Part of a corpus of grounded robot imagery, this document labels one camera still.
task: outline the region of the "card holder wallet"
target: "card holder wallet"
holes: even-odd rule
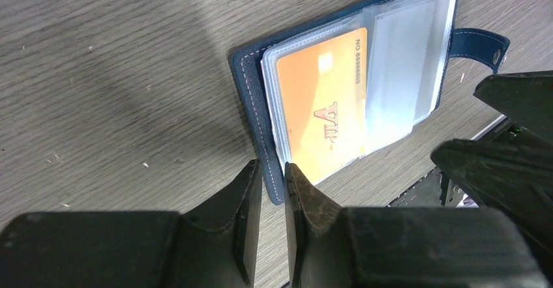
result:
[[[424,20],[417,21],[416,17],[418,14],[415,14],[418,13],[416,11],[421,12],[421,14],[426,13],[425,11],[427,11],[428,7],[424,5],[420,6],[424,3],[424,0],[418,1],[417,4],[413,5],[409,4],[410,0],[405,1],[405,7],[408,7],[409,10],[404,11],[404,13],[406,13],[407,16],[412,17],[410,22],[417,22],[419,26],[426,29],[428,24],[426,24]],[[374,20],[370,22],[370,26],[372,26],[370,30],[376,33],[377,29],[379,29],[379,31],[381,31],[379,33],[382,34],[382,31],[387,33],[386,30],[388,29],[388,26],[397,25],[397,22],[401,22],[402,16],[397,17],[396,14],[398,12],[398,7],[399,10],[403,7],[401,5],[402,3],[404,3],[402,0],[365,0],[343,10],[334,12],[322,19],[304,23],[275,36],[244,46],[233,53],[231,57],[233,76],[250,123],[257,155],[260,157],[263,164],[263,179],[267,187],[267,193],[274,204],[279,205],[284,202],[285,185],[284,174],[282,172],[282,157],[279,159],[278,154],[280,152],[280,147],[278,146],[279,144],[275,143],[275,126],[273,126],[271,121],[271,104],[267,103],[267,96],[269,95],[272,98],[273,93],[267,93],[267,90],[270,90],[270,87],[266,87],[266,81],[263,80],[261,61],[264,53],[273,46],[277,47],[276,45],[280,46],[281,44],[286,44],[286,42],[290,42],[291,40],[301,39],[302,36],[305,36],[311,31],[332,26],[332,24],[340,22],[341,20],[343,22],[344,18],[352,17],[364,11],[370,12],[375,8],[379,9],[378,7],[375,7],[377,5],[381,5],[385,8],[385,11],[380,12],[380,14],[375,14]],[[445,38],[447,42],[444,43],[445,59],[440,64],[437,64],[439,66],[438,76],[436,77],[438,82],[431,83],[431,85],[434,85],[435,87],[430,87],[428,90],[430,92],[435,91],[435,96],[428,96],[428,98],[425,98],[428,104],[425,104],[422,107],[424,108],[422,110],[420,110],[422,102],[419,102],[416,108],[411,109],[413,113],[400,113],[403,116],[413,115],[413,124],[421,122],[438,107],[440,103],[441,86],[443,85],[443,77],[445,76],[445,69],[447,68],[447,63],[450,58],[461,57],[473,59],[474,61],[487,65],[495,74],[498,72],[501,63],[504,60],[507,48],[509,47],[509,39],[496,33],[481,29],[455,29],[453,25],[455,22],[456,3],[457,0],[452,2],[453,15],[448,19],[451,21],[450,24],[446,25],[446,29],[449,29],[448,31],[446,30],[449,36]],[[379,55],[379,52],[381,51],[379,51],[378,48],[389,47],[386,46],[385,42],[382,46],[382,41],[380,44],[379,42],[374,42],[373,46],[377,49],[376,51],[372,50],[373,52],[371,52],[371,55],[374,55],[377,58],[384,54],[381,53],[381,55]],[[420,63],[417,64],[417,61],[406,61],[405,65],[420,65]],[[421,73],[422,71],[416,67],[413,68],[413,72],[416,74],[423,74]],[[383,79],[384,81],[388,78],[390,80],[392,78],[397,79],[398,76],[401,77],[403,75],[398,75],[391,71],[390,73],[385,73]],[[409,126],[406,126],[406,131],[410,132]]]

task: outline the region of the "clear plastic sleeve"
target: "clear plastic sleeve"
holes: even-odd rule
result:
[[[313,152],[302,155],[300,159],[302,163],[308,163],[305,162],[305,156],[307,156],[313,160],[309,163],[321,165],[319,168],[315,167],[316,171],[312,172],[314,175],[311,178],[308,176],[313,183],[320,182],[351,160],[407,136],[415,124],[427,118],[436,107],[438,100],[447,58],[448,41],[451,35],[455,1],[391,0],[366,7],[351,16],[309,30],[269,48],[263,55],[262,71],[276,151],[282,167],[284,168],[285,162],[297,163],[295,156],[299,156],[291,150],[290,139],[294,137],[297,139],[297,135],[291,135],[292,130],[288,126],[295,126],[297,122],[292,124],[290,113],[285,112],[296,111],[294,100],[301,99],[299,97],[287,98],[292,84],[290,81],[295,81],[298,83],[298,87],[302,87],[300,85],[303,80],[301,76],[304,74],[301,68],[302,63],[306,64],[305,68],[311,68],[311,65],[317,61],[315,58],[311,59],[307,55],[308,53],[315,52],[318,55],[318,72],[320,74],[326,72],[326,68],[330,68],[329,65],[334,63],[340,66],[344,61],[345,58],[337,57],[336,52],[344,52],[344,55],[348,55],[348,59],[349,56],[353,59],[352,68],[356,68],[355,72],[344,71],[344,76],[335,76],[331,79],[327,75],[326,77],[321,76],[320,81],[335,81],[336,85],[339,83],[349,85],[352,76],[359,77],[362,74],[364,79],[364,85],[357,86],[358,91],[350,92],[352,100],[355,101],[355,109],[344,106],[340,114],[341,117],[344,117],[350,115],[349,112],[355,112],[359,118],[358,125],[352,124],[350,121],[344,125],[349,129],[357,128],[359,132],[345,132],[344,129],[341,129],[341,135],[345,136],[338,141],[341,146],[356,146],[356,148],[348,151],[348,154],[343,154],[342,151],[336,149],[339,146],[335,146],[333,149],[332,146],[336,143],[331,144],[329,150],[336,150],[336,159],[338,159],[333,164],[325,161],[325,159],[332,158],[332,151],[329,154],[311,149]],[[355,39],[347,36],[353,32],[357,33]],[[322,48],[341,46],[341,43],[334,41],[337,38],[356,42],[356,44],[359,43],[359,39],[363,39],[366,43],[363,44],[362,49],[366,52],[360,55],[359,52],[350,53],[346,47],[344,47],[346,49],[340,47],[339,49],[342,51],[337,50],[334,52],[334,56],[328,55],[325,51],[327,49],[323,50]],[[283,61],[290,60],[291,55],[298,56],[297,64],[299,66],[294,67],[297,76],[291,76],[290,74],[294,74],[292,71],[287,73],[283,71]],[[359,62],[359,57],[363,59],[362,63]],[[359,65],[363,66],[363,72],[359,71]],[[320,94],[333,94],[332,89],[327,87],[325,90],[317,87],[313,91]],[[306,109],[309,108],[298,107],[297,110],[306,111]],[[321,110],[313,111],[314,109],[309,109],[310,113],[306,115],[327,119],[330,123],[327,122],[328,124],[324,125],[324,138],[331,141],[336,140],[337,137],[332,138],[332,135],[329,137],[326,133],[327,129],[332,128],[334,130],[331,132],[337,133],[337,128],[340,127],[335,120],[338,115],[336,109],[327,108],[325,112],[319,112],[319,114],[317,111]],[[305,136],[301,141],[310,141],[310,137]]]

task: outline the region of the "wood grain surface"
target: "wood grain surface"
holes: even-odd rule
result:
[[[33,210],[186,212],[255,157],[233,49],[360,0],[0,0],[0,227]],[[459,0],[457,27],[508,36],[502,72],[553,68],[553,0]],[[412,135],[318,187],[381,206],[432,168],[433,147],[498,114],[489,69],[453,59]],[[288,279],[284,207],[263,195],[256,287]]]

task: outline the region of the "card slot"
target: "card slot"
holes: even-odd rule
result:
[[[405,137],[414,124],[428,117],[435,108],[445,71],[455,2],[391,0],[365,7],[347,18],[305,31],[269,48],[262,57],[262,72],[276,154],[283,170],[286,162],[294,162],[290,139],[295,138],[289,135],[286,122],[277,67],[279,59],[360,28],[366,29],[363,56],[366,57],[363,63],[366,89],[359,94],[352,93],[352,98],[361,96],[363,100],[359,108],[365,119],[364,122],[361,119],[358,142],[359,155],[363,156]],[[319,57],[319,73],[330,72],[336,57],[325,52],[319,53]],[[293,111],[289,104],[286,109]],[[328,169],[327,176],[336,170]]]
[[[413,129],[433,15],[427,0],[376,16],[366,92],[368,151]]]

